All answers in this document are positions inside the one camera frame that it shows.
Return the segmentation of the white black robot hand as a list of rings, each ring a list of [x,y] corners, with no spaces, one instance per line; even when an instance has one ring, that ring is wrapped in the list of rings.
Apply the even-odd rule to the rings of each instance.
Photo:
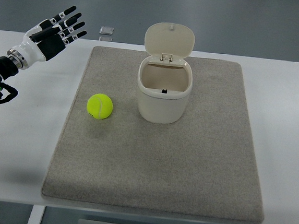
[[[76,6],[72,6],[31,28],[23,36],[21,44],[8,50],[7,58],[22,70],[36,62],[53,59],[67,45],[87,33],[80,30],[85,22],[78,21],[81,13],[74,14],[75,10]]]

